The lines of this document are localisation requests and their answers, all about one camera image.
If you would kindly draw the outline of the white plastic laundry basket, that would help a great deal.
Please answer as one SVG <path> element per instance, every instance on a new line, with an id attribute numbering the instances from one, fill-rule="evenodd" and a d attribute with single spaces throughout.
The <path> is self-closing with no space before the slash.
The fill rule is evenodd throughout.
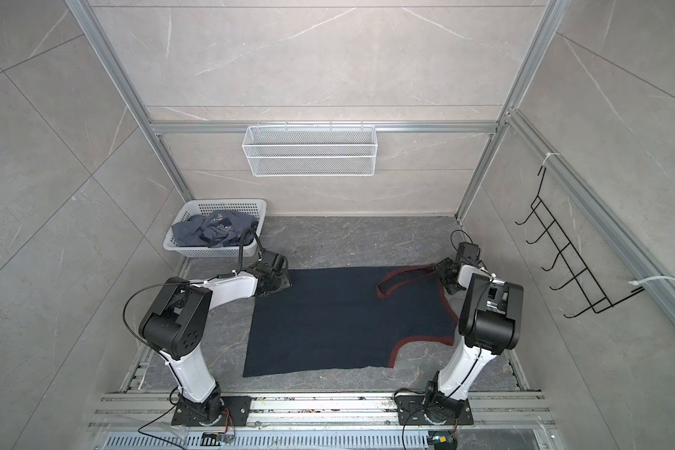
<path id="1" fill-rule="evenodd" d="M 186 222 L 195 216 L 205 216 L 215 211 L 231 211 L 250 215 L 258 221 L 256 233 L 261 234 L 266 219 L 267 203 L 262 199 L 219 199 L 195 200 L 186 202 L 175 216 L 173 225 Z M 169 227 L 163 240 L 163 249 L 172 251 L 187 258 L 218 258 L 237 257 L 238 245 L 228 247 L 181 247 L 174 239 L 172 227 Z"/>

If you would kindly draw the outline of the navy tank top red trim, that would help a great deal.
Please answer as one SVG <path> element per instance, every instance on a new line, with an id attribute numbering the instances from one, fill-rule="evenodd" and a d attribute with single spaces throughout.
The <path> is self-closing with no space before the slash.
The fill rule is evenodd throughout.
<path id="1" fill-rule="evenodd" d="M 393 368 L 412 342 L 451 346 L 459 316 L 430 265 L 300 269 L 255 301 L 244 377 Z"/>

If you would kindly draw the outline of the grey blue tank top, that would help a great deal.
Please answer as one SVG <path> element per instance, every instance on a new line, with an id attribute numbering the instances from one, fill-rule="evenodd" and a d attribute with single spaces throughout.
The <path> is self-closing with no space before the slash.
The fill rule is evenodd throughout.
<path id="1" fill-rule="evenodd" d="M 259 221 L 247 213 L 216 210 L 172 225 L 178 247 L 237 247 L 247 229 L 257 230 Z"/>

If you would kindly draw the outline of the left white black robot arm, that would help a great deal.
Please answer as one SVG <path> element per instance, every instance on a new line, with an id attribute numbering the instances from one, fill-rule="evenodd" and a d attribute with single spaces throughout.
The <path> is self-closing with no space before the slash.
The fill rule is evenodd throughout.
<path id="1" fill-rule="evenodd" d="M 268 250 L 247 268 L 212 279 L 171 277 L 138 327 L 144 344 L 163 359 L 179 393 L 176 425 L 229 423 L 219 383 L 204 361 L 201 343 L 210 311 L 236 300 L 269 296 L 292 286 L 286 257 Z"/>

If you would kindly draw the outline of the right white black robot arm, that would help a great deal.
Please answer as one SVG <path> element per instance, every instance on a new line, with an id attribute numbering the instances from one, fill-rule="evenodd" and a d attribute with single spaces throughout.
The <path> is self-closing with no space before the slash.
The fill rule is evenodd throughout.
<path id="1" fill-rule="evenodd" d="M 468 408 L 472 384 L 485 366 L 521 336 L 524 289 L 499 279 L 482 265 L 480 247 L 457 245 L 456 257 L 436 266 L 448 294 L 465 292 L 459 313 L 460 341 L 447 365 L 426 386 L 423 411 L 427 421 L 444 425 Z"/>

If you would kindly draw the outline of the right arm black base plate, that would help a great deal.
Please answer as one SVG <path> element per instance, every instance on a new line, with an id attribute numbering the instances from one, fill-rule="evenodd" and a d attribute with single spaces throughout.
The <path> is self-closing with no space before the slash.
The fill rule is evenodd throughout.
<path id="1" fill-rule="evenodd" d="M 397 421 L 406 427 L 472 426 L 474 417 L 468 400 L 427 402 L 424 395 L 402 393 L 394 397 Z"/>

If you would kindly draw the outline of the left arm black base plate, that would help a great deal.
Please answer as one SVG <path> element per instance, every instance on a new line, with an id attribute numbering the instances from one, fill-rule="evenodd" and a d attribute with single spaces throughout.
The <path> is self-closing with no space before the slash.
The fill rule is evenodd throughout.
<path id="1" fill-rule="evenodd" d="M 182 397 L 176 405 L 171 425 L 218 427 L 225 426 L 227 420 L 230 420 L 232 426 L 245 427 L 251 403 L 250 396 L 210 397 L 203 403 L 195 403 Z"/>

